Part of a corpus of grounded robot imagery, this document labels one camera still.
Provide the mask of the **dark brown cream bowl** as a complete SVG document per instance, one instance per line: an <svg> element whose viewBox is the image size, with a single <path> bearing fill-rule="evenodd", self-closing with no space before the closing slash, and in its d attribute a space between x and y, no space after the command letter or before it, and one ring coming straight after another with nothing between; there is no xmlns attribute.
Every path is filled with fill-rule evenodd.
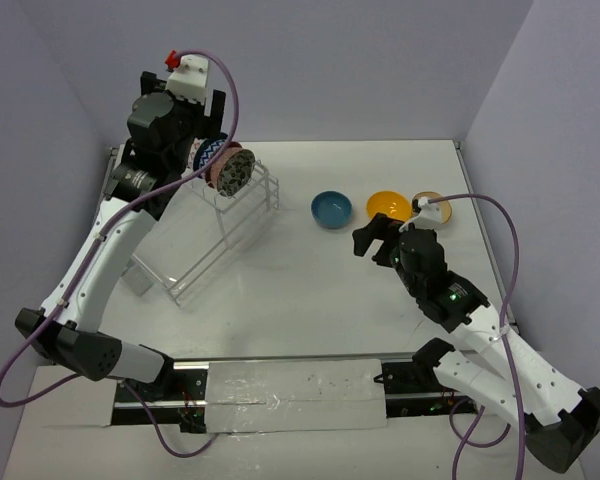
<svg viewBox="0 0 600 480"><path fill-rule="evenodd" d="M191 144L191 147L189 150L189 155L188 155L187 165L188 165L188 168L191 169L192 171L196 170L196 167L194 166L195 158L196 158L198 150L200 149L200 147L202 146L202 144L204 142L205 142L204 139L195 138Z"/></svg>

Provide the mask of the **teal blue bowl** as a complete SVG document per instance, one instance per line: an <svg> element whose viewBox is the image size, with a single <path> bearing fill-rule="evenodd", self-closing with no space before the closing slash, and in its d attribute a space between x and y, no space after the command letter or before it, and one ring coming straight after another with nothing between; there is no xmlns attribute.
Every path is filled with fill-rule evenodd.
<svg viewBox="0 0 600 480"><path fill-rule="evenodd" d="M344 228L350 223L353 205L341 192L323 191L313 198L310 211L320 227L335 230Z"/></svg>

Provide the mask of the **blue triangle pattern bowl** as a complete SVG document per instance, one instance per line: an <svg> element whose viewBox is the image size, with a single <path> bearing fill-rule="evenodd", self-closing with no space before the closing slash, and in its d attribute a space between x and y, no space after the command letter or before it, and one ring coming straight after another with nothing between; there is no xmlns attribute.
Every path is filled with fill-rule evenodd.
<svg viewBox="0 0 600 480"><path fill-rule="evenodd" d="M221 133L216 138L204 139L205 142L198 150L195 158L195 171L203 168L209 162L209 160L215 155L215 152L225 143L226 138L227 135L225 133Z"/></svg>

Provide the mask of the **tan beige bowl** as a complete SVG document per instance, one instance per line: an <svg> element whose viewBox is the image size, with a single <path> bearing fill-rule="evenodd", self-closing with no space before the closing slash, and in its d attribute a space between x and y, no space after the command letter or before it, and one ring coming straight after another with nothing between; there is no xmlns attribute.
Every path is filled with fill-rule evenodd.
<svg viewBox="0 0 600 480"><path fill-rule="evenodd" d="M415 203L416 199L419 199L423 196L428 196L432 199L433 203L437 203L438 207L442 210L442 214L443 214L443 219L444 219L444 223L442 225L444 225L445 223L447 223L452 216L452 207L450 205L449 201L446 200L442 200L440 202L436 202L436 199L441 198L441 195L437 192L432 192L432 191L425 191L425 192L420 192L418 194L416 194L413 199L412 199L412 205ZM417 222L418 224L418 228L439 228L442 225L427 225L424 222L420 223Z"/></svg>

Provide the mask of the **orange red patterned bowl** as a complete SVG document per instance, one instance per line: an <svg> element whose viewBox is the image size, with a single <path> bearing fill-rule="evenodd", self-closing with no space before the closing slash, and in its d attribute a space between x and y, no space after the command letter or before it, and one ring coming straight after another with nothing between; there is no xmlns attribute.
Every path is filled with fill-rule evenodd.
<svg viewBox="0 0 600 480"><path fill-rule="evenodd" d="M220 155L219 159L211 165L210 169L205 173L206 183L210 187L219 190L219 179L223 168L229 162L229 159L241 148L242 145L240 143L232 142L229 147Z"/></svg>

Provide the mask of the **black white floral bowl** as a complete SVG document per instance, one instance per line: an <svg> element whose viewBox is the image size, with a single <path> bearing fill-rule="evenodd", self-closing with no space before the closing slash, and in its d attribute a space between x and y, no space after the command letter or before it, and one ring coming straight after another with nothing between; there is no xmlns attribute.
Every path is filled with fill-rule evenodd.
<svg viewBox="0 0 600 480"><path fill-rule="evenodd" d="M223 168L220 174L218 193L224 197L235 196L251 179L254 165L254 153L241 148Z"/></svg>

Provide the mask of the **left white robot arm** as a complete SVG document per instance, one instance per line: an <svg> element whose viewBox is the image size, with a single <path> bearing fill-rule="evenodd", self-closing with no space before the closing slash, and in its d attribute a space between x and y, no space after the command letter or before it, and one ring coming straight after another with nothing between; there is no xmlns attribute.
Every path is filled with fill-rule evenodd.
<svg viewBox="0 0 600 480"><path fill-rule="evenodd" d="M207 90L207 70L141 76L127 120L130 137L104 189L98 214L60 284L37 309L24 308L16 329L44 358L90 380L139 382L152 398L175 386L170 357L101 332L102 316L132 254L174 195L196 139L220 136L226 95Z"/></svg>

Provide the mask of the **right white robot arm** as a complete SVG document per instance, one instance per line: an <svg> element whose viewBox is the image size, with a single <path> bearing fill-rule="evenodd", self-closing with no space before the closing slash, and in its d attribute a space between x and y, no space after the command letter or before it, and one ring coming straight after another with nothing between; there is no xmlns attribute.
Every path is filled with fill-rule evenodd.
<svg viewBox="0 0 600 480"><path fill-rule="evenodd" d="M362 257L393 269L426 318L441 326L413 356L419 387L461 392L524 435L531 455L563 474L600 431L600 389L584 388L548 363L468 279L450 270L432 229L404 228L384 214L352 234Z"/></svg>

